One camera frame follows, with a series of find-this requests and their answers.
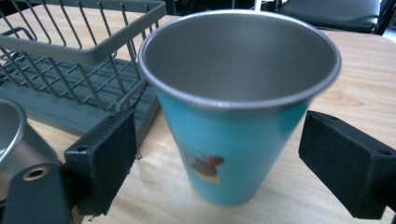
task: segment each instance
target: dish rack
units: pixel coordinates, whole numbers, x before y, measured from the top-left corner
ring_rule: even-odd
[[[133,107],[140,146],[159,104],[136,54],[159,27],[165,3],[10,2],[16,13],[5,16],[0,8],[0,97],[19,103],[32,119],[76,134]]]

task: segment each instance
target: cup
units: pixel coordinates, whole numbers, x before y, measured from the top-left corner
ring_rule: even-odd
[[[301,21],[220,10],[160,27],[138,64],[192,187],[237,205],[254,196],[314,96],[335,80],[341,56]]]

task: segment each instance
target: table surface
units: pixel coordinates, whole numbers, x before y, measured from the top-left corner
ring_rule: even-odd
[[[162,23],[172,20],[166,17]],[[340,76],[309,107],[343,119],[396,148],[396,45],[378,35],[324,31],[341,51]],[[33,120],[31,125],[59,157],[79,136]],[[189,183],[161,109],[107,216],[84,223],[390,223],[353,218],[298,156],[302,121],[253,199],[218,206]]]

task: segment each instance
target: cartoon graphic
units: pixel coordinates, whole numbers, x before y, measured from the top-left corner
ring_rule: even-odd
[[[187,154],[184,150],[180,150],[180,152],[183,161],[193,168],[198,176],[214,183],[221,183],[221,179],[218,177],[217,166],[224,163],[222,157],[202,156],[201,158],[197,158]]]

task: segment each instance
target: chair backrest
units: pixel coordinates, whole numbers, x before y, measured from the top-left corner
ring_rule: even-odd
[[[371,33],[379,18],[378,0],[275,0],[275,11],[320,28]]]

